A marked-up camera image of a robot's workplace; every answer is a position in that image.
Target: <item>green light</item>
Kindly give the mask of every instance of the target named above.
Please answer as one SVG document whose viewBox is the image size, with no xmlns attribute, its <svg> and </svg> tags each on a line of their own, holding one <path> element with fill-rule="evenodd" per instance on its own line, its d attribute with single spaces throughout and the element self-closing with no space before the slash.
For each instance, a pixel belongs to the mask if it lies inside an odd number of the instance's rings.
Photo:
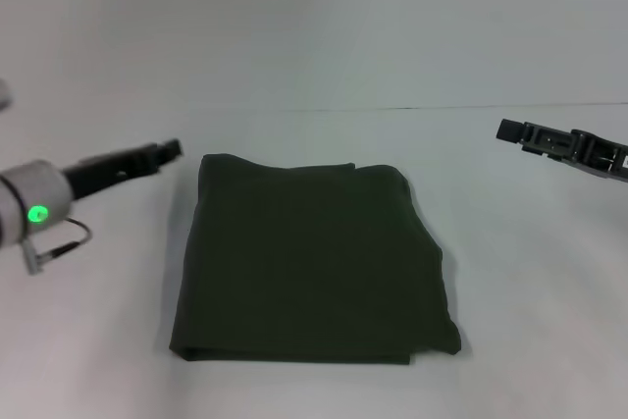
<svg viewBox="0 0 628 419">
<path fill-rule="evenodd" d="M 28 210 L 28 219 L 32 223 L 43 223 L 48 219 L 48 208 L 41 205 L 35 205 Z"/>
</svg>

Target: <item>white wall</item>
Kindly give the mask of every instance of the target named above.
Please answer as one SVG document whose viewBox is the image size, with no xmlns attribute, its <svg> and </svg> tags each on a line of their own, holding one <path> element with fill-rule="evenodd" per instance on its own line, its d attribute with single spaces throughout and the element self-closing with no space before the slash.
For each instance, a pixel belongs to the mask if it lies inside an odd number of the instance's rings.
<svg viewBox="0 0 628 419">
<path fill-rule="evenodd" d="M 0 253 L 0 416 L 623 417 L 628 186 L 494 136 L 510 118 L 628 142 L 626 7 L 0 0 L 0 77 L 17 99 L 0 112 L 0 169 L 175 136 L 186 153 L 78 204 L 95 240 L 41 276 Z M 465 350 L 409 368 L 172 356 L 211 152 L 398 166 L 444 248 Z"/>
</svg>

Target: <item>folded cloth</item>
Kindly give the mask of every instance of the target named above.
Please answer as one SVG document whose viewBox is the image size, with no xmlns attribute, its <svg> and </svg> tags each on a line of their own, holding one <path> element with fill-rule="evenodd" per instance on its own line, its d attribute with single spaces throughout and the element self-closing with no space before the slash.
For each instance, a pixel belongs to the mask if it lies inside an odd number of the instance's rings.
<svg viewBox="0 0 628 419">
<path fill-rule="evenodd" d="M 393 167 L 207 155 L 170 349 L 185 360 L 397 364 L 454 354 L 441 260 Z"/>
</svg>

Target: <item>wire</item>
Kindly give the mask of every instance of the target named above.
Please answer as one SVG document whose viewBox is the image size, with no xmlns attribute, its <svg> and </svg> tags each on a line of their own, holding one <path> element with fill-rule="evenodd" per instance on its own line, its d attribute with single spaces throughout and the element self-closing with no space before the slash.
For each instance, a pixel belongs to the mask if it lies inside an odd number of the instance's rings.
<svg viewBox="0 0 628 419">
<path fill-rule="evenodd" d="M 85 236 L 83 239 L 78 241 L 78 244 L 84 245 L 91 241 L 91 239 L 94 236 L 94 233 L 91 231 L 88 225 L 86 225 L 85 223 L 82 223 L 79 220 L 75 220 L 74 218 L 66 218 L 66 221 L 68 223 L 72 223 L 73 225 L 78 226 L 79 228 L 83 228 L 85 230 Z"/>
<path fill-rule="evenodd" d="M 85 245 L 91 241 L 91 238 L 93 237 L 93 232 L 88 225 L 82 223 L 81 221 L 75 220 L 74 218 L 66 218 L 66 221 L 68 223 L 72 223 L 75 226 L 78 226 L 79 228 L 83 228 L 85 231 L 85 236 L 81 240 L 73 240 L 72 242 L 60 245 L 59 247 L 55 247 L 48 252 L 44 252 L 43 254 L 38 255 L 37 262 L 39 266 L 46 264 L 51 260 L 57 259 L 62 255 L 67 254 L 68 252 L 75 250 L 76 248 L 79 248 L 82 245 Z"/>
</svg>

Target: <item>gray cylindrical joint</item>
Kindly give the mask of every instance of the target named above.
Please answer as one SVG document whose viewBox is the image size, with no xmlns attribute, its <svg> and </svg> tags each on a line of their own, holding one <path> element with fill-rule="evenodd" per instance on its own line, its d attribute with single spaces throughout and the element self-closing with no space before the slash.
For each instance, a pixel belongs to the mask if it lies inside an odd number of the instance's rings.
<svg viewBox="0 0 628 419">
<path fill-rule="evenodd" d="M 46 161 L 0 174 L 0 246 L 20 242 L 63 221 L 73 194 L 65 176 Z"/>
</svg>

